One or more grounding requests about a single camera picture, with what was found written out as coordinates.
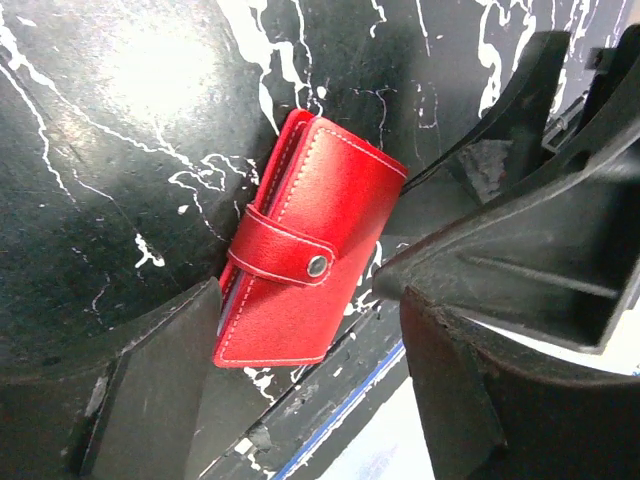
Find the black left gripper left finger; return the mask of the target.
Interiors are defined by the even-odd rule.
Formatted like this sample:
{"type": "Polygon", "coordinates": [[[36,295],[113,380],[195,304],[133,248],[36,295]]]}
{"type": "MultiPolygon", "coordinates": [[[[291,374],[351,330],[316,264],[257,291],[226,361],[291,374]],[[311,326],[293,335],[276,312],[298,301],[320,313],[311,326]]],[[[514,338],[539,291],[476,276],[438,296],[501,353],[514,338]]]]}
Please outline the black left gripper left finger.
{"type": "Polygon", "coordinates": [[[2,367],[2,478],[184,478],[220,311],[210,278],[58,356],[2,367]]]}

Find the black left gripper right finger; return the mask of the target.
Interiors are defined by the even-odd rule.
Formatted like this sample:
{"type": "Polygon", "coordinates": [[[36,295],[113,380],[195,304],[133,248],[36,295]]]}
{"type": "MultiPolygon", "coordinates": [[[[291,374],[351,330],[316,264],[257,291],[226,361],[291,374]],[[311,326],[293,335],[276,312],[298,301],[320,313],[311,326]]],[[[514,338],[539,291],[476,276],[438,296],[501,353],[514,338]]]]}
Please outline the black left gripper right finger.
{"type": "Polygon", "coordinates": [[[438,479],[635,479],[639,381],[567,362],[400,300],[409,373],[438,479]]]}

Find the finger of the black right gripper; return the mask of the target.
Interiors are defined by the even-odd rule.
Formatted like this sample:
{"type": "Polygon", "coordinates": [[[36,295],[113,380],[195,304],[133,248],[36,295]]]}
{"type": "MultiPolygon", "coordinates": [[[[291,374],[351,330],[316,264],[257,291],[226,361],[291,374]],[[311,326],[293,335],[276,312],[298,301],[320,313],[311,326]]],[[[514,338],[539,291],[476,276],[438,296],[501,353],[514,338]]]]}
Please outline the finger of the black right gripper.
{"type": "Polygon", "coordinates": [[[462,140],[407,181],[402,193],[425,185],[445,169],[475,204],[482,205],[539,168],[569,43],[567,31],[534,33],[496,103],[462,140]]]}
{"type": "Polygon", "coordinates": [[[639,28],[595,48],[587,92],[547,119],[542,164],[477,205],[447,170],[401,193],[422,238],[374,293],[420,291],[447,311],[598,353],[639,297],[639,28]]]}

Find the red leather card holder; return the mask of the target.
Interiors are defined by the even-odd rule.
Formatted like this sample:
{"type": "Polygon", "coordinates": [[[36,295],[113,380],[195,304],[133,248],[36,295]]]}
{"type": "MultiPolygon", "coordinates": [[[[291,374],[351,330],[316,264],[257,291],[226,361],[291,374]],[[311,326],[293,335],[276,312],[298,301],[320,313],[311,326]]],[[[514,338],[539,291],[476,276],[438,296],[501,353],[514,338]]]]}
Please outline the red leather card holder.
{"type": "Polygon", "coordinates": [[[291,111],[227,251],[214,364],[322,361],[407,175],[330,120],[291,111]]]}

